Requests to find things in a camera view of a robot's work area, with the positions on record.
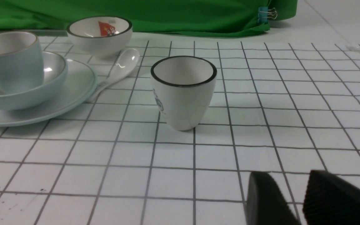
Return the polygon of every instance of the white cup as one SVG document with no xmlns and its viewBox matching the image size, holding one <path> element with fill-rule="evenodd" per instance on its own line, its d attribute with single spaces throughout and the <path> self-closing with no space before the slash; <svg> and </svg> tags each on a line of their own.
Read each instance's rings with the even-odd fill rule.
<svg viewBox="0 0 360 225">
<path fill-rule="evenodd" d="M 15 94 L 44 81 L 44 62 L 38 37 L 30 32 L 0 33 L 0 90 Z"/>
<path fill-rule="evenodd" d="M 216 67 L 190 56 L 167 57 L 151 68 L 151 82 L 161 115 L 178 131 L 196 127 L 209 107 Z"/>
</svg>

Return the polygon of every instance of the white spoon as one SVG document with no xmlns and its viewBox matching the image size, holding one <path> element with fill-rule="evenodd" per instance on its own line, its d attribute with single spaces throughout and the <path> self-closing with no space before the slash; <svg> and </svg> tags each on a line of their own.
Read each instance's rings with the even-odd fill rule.
<svg viewBox="0 0 360 225">
<path fill-rule="evenodd" d="M 93 103 L 101 91 L 127 77 L 134 68 L 136 68 L 139 59 L 140 53 L 136 49 L 129 48 L 124 50 L 111 71 L 112 76 L 109 76 L 104 81 L 97 84 L 94 93 L 86 100 L 86 102 Z"/>
</svg>

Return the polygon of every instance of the green cloth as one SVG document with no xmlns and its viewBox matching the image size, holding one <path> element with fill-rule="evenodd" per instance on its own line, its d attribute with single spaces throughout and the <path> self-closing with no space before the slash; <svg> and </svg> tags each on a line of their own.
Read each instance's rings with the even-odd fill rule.
<svg viewBox="0 0 360 225">
<path fill-rule="evenodd" d="M 296 13 L 297 0 L 0 0 L 0 30 L 64 30 L 79 19 L 118 16 L 135 32 L 198 37 L 245 37 L 262 34 L 259 7 L 276 7 L 278 18 Z"/>
</svg>

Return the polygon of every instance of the light blue plate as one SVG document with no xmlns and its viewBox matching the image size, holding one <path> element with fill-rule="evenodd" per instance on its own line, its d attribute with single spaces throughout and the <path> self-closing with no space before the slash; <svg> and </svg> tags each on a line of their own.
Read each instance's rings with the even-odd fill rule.
<svg viewBox="0 0 360 225">
<path fill-rule="evenodd" d="M 24 110 L 0 110 L 0 127 L 21 126 L 45 121 L 82 104 L 97 85 L 96 73 L 86 64 L 67 59 L 68 73 L 62 89 L 48 101 Z"/>
</svg>

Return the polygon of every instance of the small bowl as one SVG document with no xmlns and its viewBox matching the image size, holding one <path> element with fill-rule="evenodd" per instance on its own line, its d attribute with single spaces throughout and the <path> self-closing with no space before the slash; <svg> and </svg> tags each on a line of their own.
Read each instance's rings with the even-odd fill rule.
<svg viewBox="0 0 360 225">
<path fill-rule="evenodd" d="M 66 60 L 59 54 L 43 52 L 44 82 L 41 86 L 17 94 L 0 91 L 0 110 L 21 110 L 49 100 L 60 90 L 68 75 Z"/>
<path fill-rule="evenodd" d="M 66 32 L 80 50 L 106 59 L 126 47 L 133 34 L 133 24 L 120 17 L 88 17 L 70 24 Z"/>
</svg>

